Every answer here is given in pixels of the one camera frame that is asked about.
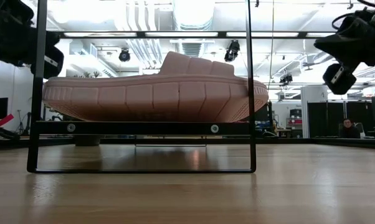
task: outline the ceiling light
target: ceiling light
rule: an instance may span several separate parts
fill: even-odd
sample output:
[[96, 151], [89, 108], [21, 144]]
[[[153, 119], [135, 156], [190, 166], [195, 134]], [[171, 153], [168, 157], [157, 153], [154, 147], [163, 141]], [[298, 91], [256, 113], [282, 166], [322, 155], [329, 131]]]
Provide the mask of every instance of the ceiling light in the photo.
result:
[[[227, 32], [227, 37], [245, 37], [246, 32]], [[272, 37], [272, 32], [252, 32], [252, 37]], [[297, 32], [273, 32], [274, 37], [297, 37]]]
[[173, 0], [178, 24], [202, 26], [214, 17], [215, 0]]
[[314, 32], [314, 33], [307, 33], [307, 37], [327, 37], [329, 35], [336, 34], [334, 32]]
[[297, 32], [252, 32], [252, 37], [296, 37], [298, 36]]
[[61, 1], [57, 8], [52, 10], [56, 22], [64, 24], [68, 21], [89, 21], [101, 23], [113, 19], [116, 11], [112, 2], [99, 0], [67, 0]]
[[218, 32], [147, 32], [147, 37], [217, 37]]
[[215, 44], [215, 40], [169, 40], [171, 44]]
[[136, 32], [65, 32], [66, 37], [136, 37]]

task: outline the black partition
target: black partition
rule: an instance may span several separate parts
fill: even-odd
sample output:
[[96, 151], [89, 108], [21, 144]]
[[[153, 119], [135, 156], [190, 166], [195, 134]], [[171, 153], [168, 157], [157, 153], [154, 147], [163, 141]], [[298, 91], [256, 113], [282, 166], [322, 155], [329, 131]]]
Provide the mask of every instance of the black partition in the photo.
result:
[[326, 103], [308, 103], [308, 121], [310, 138], [324, 136], [327, 130]]
[[326, 136], [339, 136], [340, 124], [344, 120], [344, 103], [327, 102]]
[[349, 118], [352, 122], [362, 123], [365, 133], [373, 130], [374, 122], [371, 102], [347, 102], [346, 111], [347, 118]]
[[337, 102], [308, 103], [310, 138], [338, 137], [344, 118], [344, 104]]

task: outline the person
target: person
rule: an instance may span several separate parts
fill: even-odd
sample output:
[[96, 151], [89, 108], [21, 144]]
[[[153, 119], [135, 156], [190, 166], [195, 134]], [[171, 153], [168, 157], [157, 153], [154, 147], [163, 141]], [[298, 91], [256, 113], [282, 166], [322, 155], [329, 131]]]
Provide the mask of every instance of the person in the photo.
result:
[[361, 138], [361, 133], [353, 125], [350, 119], [344, 119], [343, 124], [343, 128], [339, 131], [339, 136], [341, 138]]

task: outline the wooden surface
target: wooden surface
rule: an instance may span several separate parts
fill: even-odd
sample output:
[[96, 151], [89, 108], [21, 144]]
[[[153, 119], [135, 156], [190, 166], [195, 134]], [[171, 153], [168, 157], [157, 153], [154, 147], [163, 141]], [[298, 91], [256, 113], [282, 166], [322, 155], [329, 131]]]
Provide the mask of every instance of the wooden surface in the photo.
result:
[[[26, 172], [0, 151], [0, 223], [375, 223], [375, 150], [259, 145], [255, 174]], [[46, 147], [42, 168], [241, 168], [248, 147]]]

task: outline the red object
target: red object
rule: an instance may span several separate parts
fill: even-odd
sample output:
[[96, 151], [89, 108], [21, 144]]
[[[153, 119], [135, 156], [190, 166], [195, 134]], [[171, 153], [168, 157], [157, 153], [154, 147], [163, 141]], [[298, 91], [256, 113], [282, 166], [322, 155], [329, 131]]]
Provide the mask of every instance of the red object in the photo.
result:
[[291, 118], [290, 121], [288, 122], [289, 124], [302, 124], [302, 119], [294, 119]]
[[13, 120], [13, 115], [12, 114], [9, 114], [7, 115], [4, 119], [0, 120], [0, 127], [2, 125], [5, 125], [6, 123], [8, 123], [9, 121]]

